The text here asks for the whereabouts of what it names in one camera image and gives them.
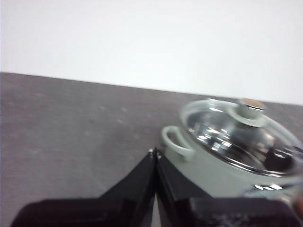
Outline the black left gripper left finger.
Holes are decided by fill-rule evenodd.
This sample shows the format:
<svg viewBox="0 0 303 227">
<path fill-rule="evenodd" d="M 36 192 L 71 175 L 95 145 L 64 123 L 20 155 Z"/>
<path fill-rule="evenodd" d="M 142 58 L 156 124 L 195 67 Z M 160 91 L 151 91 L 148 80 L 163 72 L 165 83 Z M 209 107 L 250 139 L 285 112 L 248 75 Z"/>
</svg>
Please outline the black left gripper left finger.
<svg viewBox="0 0 303 227">
<path fill-rule="evenodd" d="M 95 198 L 51 199 L 24 206 L 13 227 L 138 227 L 153 201 L 156 149 Z"/>
</svg>

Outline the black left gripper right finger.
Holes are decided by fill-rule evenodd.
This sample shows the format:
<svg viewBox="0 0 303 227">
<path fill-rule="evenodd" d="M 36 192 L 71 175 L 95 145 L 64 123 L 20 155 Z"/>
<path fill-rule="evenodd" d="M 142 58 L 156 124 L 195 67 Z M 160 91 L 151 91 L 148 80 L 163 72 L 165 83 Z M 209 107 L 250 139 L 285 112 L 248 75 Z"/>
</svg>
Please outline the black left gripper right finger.
<svg viewBox="0 0 303 227">
<path fill-rule="evenodd" d="M 187 179 L 156 152 L 160 219 L 171 227 L 297 227 L 299 219 L 281 201 L 215 198 Z"/>
</svg>

